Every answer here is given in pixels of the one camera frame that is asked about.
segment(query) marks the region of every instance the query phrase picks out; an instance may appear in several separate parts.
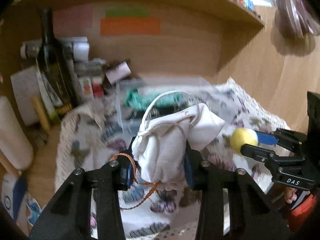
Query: pink sticky note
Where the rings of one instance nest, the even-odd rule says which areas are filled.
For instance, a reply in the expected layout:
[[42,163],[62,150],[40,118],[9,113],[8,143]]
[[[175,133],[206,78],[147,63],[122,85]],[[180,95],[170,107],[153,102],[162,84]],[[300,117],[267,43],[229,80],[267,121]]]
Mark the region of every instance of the pink sticky note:
[[57,36],[76,33],[92,27],[92,5],[73,6],[53,12],[53,31]]

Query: metal bolt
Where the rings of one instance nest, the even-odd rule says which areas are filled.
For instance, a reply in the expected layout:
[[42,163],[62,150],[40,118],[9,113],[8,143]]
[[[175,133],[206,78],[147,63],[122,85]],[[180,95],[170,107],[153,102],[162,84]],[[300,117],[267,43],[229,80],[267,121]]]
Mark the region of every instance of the metal bolt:
[[244,174],[247,173],[246,170],[245,170],[245,169],[242,169],[242,168],[237,169],[237,172],[238,172],[240,175],[244,175]]
[[83,172],[83,169],[81,168],[76,168],[73,173],[76,174],[76,175],[80,175],[81,173]]
[[210,166],[210,162],[209,161],[202,161],[201,162],[201,166],[202,167],[209,167]]
[[119,164],[119,162],[118,162],[117,160],[113,160],[113,161],[110,161],[110,162],[109,162],[109,165],[110,165],[111,167],[116,167],[116,166],[118,166],[118,164]]

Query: yellow and white ball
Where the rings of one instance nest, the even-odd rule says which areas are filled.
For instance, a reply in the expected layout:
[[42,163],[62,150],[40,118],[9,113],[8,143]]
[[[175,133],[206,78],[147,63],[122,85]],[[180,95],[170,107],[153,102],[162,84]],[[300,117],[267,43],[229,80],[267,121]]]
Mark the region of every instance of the yellow and white ball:
[[236,128],[230,137],[231,148],[240,153],[244,144],[258,145],[258,136],[254,130],[247,128]]

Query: white cylindrical object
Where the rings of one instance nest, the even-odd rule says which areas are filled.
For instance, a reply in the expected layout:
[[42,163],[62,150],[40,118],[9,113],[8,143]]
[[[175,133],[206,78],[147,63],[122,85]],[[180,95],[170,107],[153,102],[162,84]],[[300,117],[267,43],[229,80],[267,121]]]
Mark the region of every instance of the white cylindrical object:
[[17,169],[31,165],[33,148],[22,131],[7,97],[0,97],[0,149]]

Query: green cloth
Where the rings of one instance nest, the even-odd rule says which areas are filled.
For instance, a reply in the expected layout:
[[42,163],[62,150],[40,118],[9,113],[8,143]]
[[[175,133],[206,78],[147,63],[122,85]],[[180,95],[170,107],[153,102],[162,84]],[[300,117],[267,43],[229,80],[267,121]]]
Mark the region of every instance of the green cloth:
[[[125,100],[125,104],[127,106],[131,106],[137,111],[146,111],[146,109],[152,103],[152,101],[159,95],[160,94],[149,94],[142,97],[138,93],[137,89],[132,89],[127,91],[127,99]],[[180,100],[182,100],[182,94],[166,95],[156,102],[155,107],[160,108],[178,106],[178,102]]]

